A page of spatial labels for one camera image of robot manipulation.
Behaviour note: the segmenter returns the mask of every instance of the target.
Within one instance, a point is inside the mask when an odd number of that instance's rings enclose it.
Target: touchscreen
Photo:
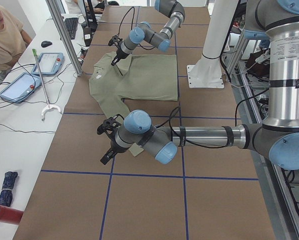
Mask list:
[[[55,65],[58,54],[43,54],[39,61],[40,70],[42,73],[50,73]]]
[[[15,81],[9,88],[7,88],[2,95],[10,98],[17,99],[19,98],[29,87],[30,85],[35,85],[34,79],[37,81],[37,77],[31,76],[28,74],[23,75],[17,81]]]

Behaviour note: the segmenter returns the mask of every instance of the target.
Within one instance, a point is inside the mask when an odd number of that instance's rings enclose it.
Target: white column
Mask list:
[[[215,1],[201,59],[196,65],[187,66],[190,88],[224,88],[218,57],[221,55],[237,4],[238,0]]]

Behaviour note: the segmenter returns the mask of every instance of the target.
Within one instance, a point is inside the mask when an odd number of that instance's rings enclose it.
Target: table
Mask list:
[[[66,18],[76,17],[76,14],[64,14]],[[40,46],[44,40],[51,41],[53,44],[47,48]],[[80,52],[81,46],[84,46],[83,30],[78,25],[76,38],[72,40],[76,53]],[[38,32],[31,44],[28,46],[22,57],[19,59],[21,65],[34,64],[32,48],[37,49],[37,53],[42,52],[62,52],[65,56],[65,61],[60,71],[65,69],[67,64],[70,64],[70,59],[66,49],[60,41],[60,36],[56,29],[53,20],[48,19]],[[23,68],[12,71],[4,80],[4,82],[11,82],[22,72]],[[51,80],[53,77],[45,77],[45,82]],[[60,79],[54,79],[52,83],[46,84],[46,89],[50,98],[50,102],[55,102],[60,89],[61,94],[56,105],[60,106],[62,111],[68,101],[70,93],[76,81],[76,73],[72,65],[68,66]],[[26,101],[32,103],[12,104],[3,103],[0,107],[7,106],[0,109],[0,124],[4,124],[15,130],[21,131],[52,131],[55,132],[62,115],[57,111],[49,111],[45,114],[45,121],[41,121],[42,109],[46,106],[44,103],[45,96],[43,89],[40,87],[29,96]],[[35,185],[36,179],[40,172],[41,166],[44,162],[49,146],[53,140],[54,133],[22,133],[14,132],[0,125],[0,192],[4,180],[4,173],[8,171],[18,172],[19,176],[16,180],[15,189],[13,190],[14,199],[11,207],[19,210],[26,208],[30,194]],[[17,230],[17,225],[0,223],[0,240],[10,240]]]
[[[76,80],[14,240],[275,239],[248,150],[184,147],[167,165],[146,152],[137,157],[126,152],[100,163],[110,141],[96,134],[106,117],[89,94],[88,79],[103,54],[116,50],[108,40],[128,9],[108,6],[103,13],[106,23],[98,26],[85,74]],[[146,111],[154,125],[180,106],[174,126],[232,126],[236,102],[229,83],[224,89],[188,87],[186,66],[201,56],[209,14],[203,7],[185,11],[185,24],[163,53],[177,56],[179,101],[124,103]],[[135,7],[134,20],[160,31],[168,19],[153,7]],[[122,38],[131,22],[132,12],[122,24]],[[134,54],[162,53],[137,47]]]

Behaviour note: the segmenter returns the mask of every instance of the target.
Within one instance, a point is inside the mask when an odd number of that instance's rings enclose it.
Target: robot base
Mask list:
[[[202,64],[200,59],[196,65],[187,65],[188,85],[190,88],[224,88],[221,77],[219,60],[213,61],[213,64]]]

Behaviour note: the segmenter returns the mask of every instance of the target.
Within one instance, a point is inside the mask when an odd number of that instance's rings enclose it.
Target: computer mouse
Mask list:
[[[51,44],[53,44],[51,41],[42,41],[41,47],[46,48],[46,47],[50,46]]]

